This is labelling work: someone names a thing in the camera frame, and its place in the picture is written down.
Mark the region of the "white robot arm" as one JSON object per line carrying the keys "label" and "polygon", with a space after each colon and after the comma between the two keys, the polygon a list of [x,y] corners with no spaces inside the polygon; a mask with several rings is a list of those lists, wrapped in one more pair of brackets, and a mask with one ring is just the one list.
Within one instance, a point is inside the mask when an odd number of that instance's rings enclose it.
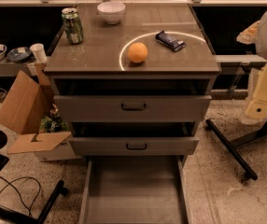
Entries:
{"label": "white robot arm", "polygon": [[[258,56],[267,61],[267,11],[252,23],[236,40],[243,44],[254,44]],[[253,68],[249,77],[250,91],[246,105],[239,120],[246,125],[253,125],[267,119],[267,63],[257,70]]]}

